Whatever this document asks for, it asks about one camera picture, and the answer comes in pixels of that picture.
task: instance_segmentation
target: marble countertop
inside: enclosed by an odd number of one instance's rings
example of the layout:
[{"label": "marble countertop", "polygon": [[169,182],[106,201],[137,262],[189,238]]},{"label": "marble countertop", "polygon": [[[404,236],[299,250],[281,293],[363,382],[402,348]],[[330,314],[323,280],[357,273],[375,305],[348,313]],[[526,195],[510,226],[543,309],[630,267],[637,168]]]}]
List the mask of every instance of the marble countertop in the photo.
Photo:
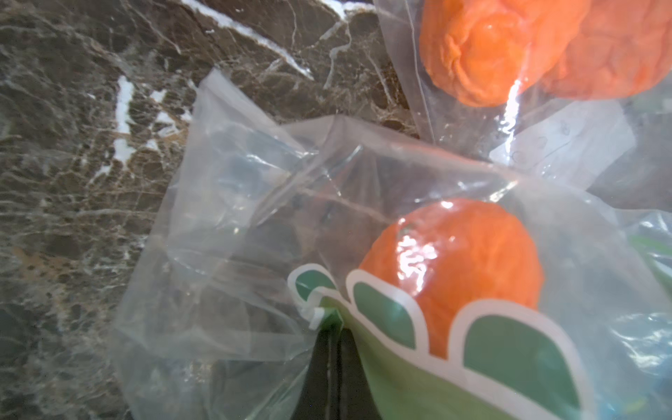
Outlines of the marble countertop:
[{"label": "marble countertop", "polygon": [[370,0],[0,3],[0,419],[131,419],[108,326],[218,67],[415,135]]}]

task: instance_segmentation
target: green leaf graphic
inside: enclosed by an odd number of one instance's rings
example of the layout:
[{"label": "green leaf graphic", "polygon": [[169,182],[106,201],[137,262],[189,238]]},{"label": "green leaf graphic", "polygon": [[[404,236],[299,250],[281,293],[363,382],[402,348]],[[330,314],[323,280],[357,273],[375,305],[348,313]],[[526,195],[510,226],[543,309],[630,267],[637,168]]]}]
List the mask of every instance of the green leaf graphic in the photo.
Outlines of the green leaf graphic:
[{"label": "green leaf graphic", "polygon": [[366,283],[357,283],[353,294],[357,309],[378,329],[397,343],[415,349],[413,321],[404,306]]},{"label": "green leaf graphic", "polygon": [[564,420],[581,416],[579,397],[557,346],[510,318],[477,319],[464,344],[464,367],[527,396]]},{"label": "green leaf graphic", "polygon": [[296,291],[303,300],[308,300],[310,293],[319,286],[337,290],[331,279],[317,270],[305,271],[296,278]]}]

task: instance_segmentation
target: plastic produce bag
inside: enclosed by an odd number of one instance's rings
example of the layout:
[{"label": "plastic produce bag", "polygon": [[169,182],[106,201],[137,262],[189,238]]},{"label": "plastic produce bag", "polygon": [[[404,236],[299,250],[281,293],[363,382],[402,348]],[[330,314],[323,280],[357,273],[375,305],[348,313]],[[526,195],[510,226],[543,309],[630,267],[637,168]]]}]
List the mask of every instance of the plastic produce bag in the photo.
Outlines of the plastic produce bag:
[{"label": "plastic produce bag", "polygon": [[110,353],[138,420],[288,419],[334,323],[385,420],[668,419],[671,223],[214,71]]},{"label": "plastic produce bag", "polygon": [[375,3],[423,140],[672,210],[672,2]]}]

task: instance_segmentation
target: orange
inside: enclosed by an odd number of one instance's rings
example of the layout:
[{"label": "orange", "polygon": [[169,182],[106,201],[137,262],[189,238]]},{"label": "orange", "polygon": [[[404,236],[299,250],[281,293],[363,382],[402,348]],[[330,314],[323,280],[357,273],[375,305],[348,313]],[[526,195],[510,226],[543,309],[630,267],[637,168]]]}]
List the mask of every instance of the orange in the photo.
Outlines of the orange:
[{"label": "orange", "polygon": [[386,228],[360,268],[410,294],[422,309],[429,351],[448,357],[457,313],[480,299],[536,309],[544,283],[536,246],[502,207],[464,198],[434,203]]},{"label": "orange", "polygon": [[590,0],[425,0],[420,57],[434,84],[460,102],[501,105],[555,65],[589,6]]},{"label": "orange", "polygon": [[560,97],[619,98],[654,87],[671,67],[671,0],[593,0],[579,35],[542,82]]}]

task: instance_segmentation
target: plastic wrap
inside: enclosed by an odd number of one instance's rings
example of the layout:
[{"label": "plastic wrap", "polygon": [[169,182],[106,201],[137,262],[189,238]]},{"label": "plastic wrap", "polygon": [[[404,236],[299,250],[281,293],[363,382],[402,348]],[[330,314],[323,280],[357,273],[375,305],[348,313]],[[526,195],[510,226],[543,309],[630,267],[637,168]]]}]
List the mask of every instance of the plastic wrap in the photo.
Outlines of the plastic wrap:
[{"label": "plastic wrap", "polygon": [[423,140],[672,210],[672,3],[375,3]]}]

